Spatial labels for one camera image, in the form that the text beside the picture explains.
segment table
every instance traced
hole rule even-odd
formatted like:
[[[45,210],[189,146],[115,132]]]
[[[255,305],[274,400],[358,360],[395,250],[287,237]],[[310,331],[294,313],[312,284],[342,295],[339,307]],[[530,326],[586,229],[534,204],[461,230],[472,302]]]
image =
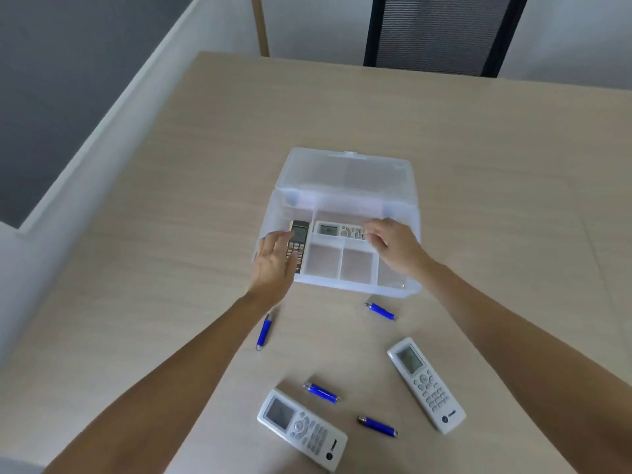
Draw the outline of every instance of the table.
[[[432,255],[632,381],[631,119],[623,91],[200,54],[0,374],[0,455],[49,462],[242,294],[293,146],[410,160]],[[169,472],[320,472],[257,423],[275,385],[349,435],[340,473],[572,472],[430,294],[364,301],[294,285]],[[468,414],[446,437],[386,357],[407,335]]]

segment transparent plastic box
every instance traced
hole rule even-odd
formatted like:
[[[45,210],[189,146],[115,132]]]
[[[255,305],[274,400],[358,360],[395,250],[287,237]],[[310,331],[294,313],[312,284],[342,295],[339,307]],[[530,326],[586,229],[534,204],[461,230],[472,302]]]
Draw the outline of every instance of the transparent plastic box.
[[[293,148],[281,170],[259,237],[288,230],[294,220],[310,223],[296,282],[405,298],[422,287],[391,270],[368,241],[314,232],[317,221],[361,225],[393,218],[421,241],[413,168],[395,158],[351,151]]]

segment remote control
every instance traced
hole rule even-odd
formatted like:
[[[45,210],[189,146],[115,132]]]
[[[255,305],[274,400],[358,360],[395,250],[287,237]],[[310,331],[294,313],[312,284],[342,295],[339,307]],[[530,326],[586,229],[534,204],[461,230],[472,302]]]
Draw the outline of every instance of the remote control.
[[[356,224],[329,223],[328,221],[317,221],[315,231],[318,234],[353,239],[365,239],[367,235],[367,230]]]
[[[307,246],[307,238],[310,234],[310,224],[306,221],[294,220],[289,224],[289,230],[294,231],[294,237],[289,240],[288,251],[286,252],[285,259],[288,259],[289,255],[292,254],[292,251],[294,251],[298,257],[295,273],[300,273],[301,266],[303,265],[305,246]]]
[[[270,391],[257,420],[328,471],[336,470],[347,435],[280,390]]]
[[[402,339],[386,353],[442,434],[465,419],[462,407],[411,338]]]

